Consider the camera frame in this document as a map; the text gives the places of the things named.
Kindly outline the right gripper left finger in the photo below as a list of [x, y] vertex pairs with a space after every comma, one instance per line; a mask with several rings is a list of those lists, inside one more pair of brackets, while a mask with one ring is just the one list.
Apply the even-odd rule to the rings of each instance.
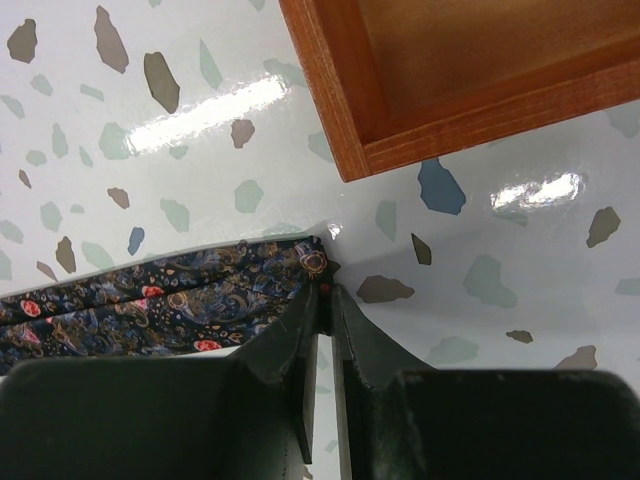
[[319, 293], [226, 356], [42, 359], [1, 384], [5, 479], [300, 479]]

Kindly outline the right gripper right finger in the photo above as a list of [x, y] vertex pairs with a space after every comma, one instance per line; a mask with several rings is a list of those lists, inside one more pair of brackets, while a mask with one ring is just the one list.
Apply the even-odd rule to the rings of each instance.
[[635, 479], [639, 401], [588, 370], [438, 370], [331, 294], [346, 479]]

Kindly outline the navy floral paisley tie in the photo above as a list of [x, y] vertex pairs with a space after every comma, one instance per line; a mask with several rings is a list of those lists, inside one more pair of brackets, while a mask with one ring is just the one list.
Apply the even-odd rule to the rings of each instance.
[[243, 345], [337, 264], [315, 236], [151, 260], [1, 301], [1, 373], [44, 358], [175, 356]]

